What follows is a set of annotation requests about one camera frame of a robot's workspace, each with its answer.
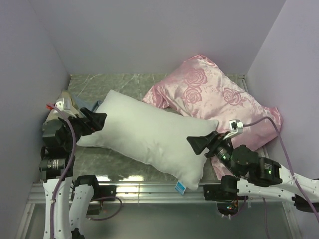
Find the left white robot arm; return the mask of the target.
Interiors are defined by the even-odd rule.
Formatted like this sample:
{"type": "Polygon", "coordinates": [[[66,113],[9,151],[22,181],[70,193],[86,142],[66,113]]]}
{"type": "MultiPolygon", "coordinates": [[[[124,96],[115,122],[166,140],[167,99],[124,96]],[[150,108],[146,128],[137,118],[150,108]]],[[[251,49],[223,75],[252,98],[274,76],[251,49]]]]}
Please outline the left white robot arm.
{"type": "Polygon", "coordinates": [[[80,196],[70,204],[70,190],[73,177],[76,143],[82,136],[101,131],[107,118],[106,113],[94,113],[81,108],[82,115],[61,111],[52,104],[55,111],[42,126],[41,161],[39,171],[45,193],[45,239],[82,239],[80,223],[85,217],[90,200],[100,196],[96,176],[83,176],[73,188],[80,196]]]}

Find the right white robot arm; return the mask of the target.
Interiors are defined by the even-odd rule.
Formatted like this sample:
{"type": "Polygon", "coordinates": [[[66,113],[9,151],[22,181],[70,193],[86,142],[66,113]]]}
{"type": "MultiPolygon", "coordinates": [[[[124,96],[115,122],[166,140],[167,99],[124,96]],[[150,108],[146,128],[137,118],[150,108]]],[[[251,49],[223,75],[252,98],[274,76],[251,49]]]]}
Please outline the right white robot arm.
{"type": "Polygon", "coordinates": [[[206,136],[186,139],[194,153],[205,153],[207,158],[217,157],[230,171],[217,185],[204,185],[207,201],[231,202],[248,198],[275,199],[293,203],[299,211],[319,211],[319,181],[293,174],[280,163],[245,145],[233,147],[225,135],[213,131],[206,136]]]}

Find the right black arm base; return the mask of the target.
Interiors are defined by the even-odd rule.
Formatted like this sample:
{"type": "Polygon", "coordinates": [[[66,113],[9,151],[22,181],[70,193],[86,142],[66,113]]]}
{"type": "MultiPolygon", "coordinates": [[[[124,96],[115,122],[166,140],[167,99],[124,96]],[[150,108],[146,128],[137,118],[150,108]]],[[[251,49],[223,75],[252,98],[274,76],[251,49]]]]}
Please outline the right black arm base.
{"type": "Polygon", "coordinates": [[[232,217],[239,212],[237,193],[225,192],[219,184],[203,185],[204,199],[217,203],[217,210],[222,216],[232,217]]]}

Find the green beige patchwork pillowcase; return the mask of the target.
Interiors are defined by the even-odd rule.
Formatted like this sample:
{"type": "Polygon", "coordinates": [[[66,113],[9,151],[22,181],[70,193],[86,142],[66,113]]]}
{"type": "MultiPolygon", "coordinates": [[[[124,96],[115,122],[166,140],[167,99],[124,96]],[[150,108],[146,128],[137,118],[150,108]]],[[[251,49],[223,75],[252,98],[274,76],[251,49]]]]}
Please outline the green beige patchwork pillowcase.
{"type": "MultiPolygon", "coordinates": [[[[66,97],[66,98],[70,98],[72,100],[72,104],[73,106],[79,111],[79,114],[77,114],[76,116],[79,116],[79,117],[85,117],[81,112],[80,112],[80,109],[83,108],[83,107],[86,107],[88,110],[92,111],[92,112],[95,112],[96,109],[99,107],[99,105],[101,104],[101,101],[94,101],[93,103],[90,103],[88,101],[85,101],[85,100],[82,100],[80,99],[79,97],[75,96],[74,94],[70,93],[69,91],[66,91],[66,90],[63,90],[60,94],[60,96],[58,97],[59,98],[62,98],[62,97],[66,97]]],[[[65,118],[66,117],[63,117],[63,118],[54,118],[54,119],[49,119],[49,118],[46,118],[46,120],[44,121],[43,125],[49,123],[50,121],[52,120],[63,120],[65,121],[65,118]]]]}

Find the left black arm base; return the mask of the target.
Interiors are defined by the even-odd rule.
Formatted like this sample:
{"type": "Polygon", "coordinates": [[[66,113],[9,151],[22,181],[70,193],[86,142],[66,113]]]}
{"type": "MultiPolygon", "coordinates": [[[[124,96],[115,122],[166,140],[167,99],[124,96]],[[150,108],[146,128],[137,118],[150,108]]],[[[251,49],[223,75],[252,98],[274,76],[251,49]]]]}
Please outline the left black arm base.
{"type": "Polygon", "coordinates": [[[102,212],[104,202],[114,202],[116,196],[117,186],[115,185],[102,185],[99,190],[94,194],[87,211],[86,216],[96,216],[102,212]]]}

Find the white pillow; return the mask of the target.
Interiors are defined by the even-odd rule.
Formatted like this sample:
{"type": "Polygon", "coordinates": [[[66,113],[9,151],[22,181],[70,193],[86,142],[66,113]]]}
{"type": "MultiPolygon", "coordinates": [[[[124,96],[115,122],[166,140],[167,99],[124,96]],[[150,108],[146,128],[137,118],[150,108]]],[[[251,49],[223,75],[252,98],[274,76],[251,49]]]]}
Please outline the white pillow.
{"type": "Polygon", "coordinates": [[[174,176],[190,190],[198,188],[206,157],[196,155],[186,138],[211,133],[218,120],[184,117],[114,90],[96,112],[107,115],[103,129],[82,136],[78,146],[111,149],[174,176]]]}

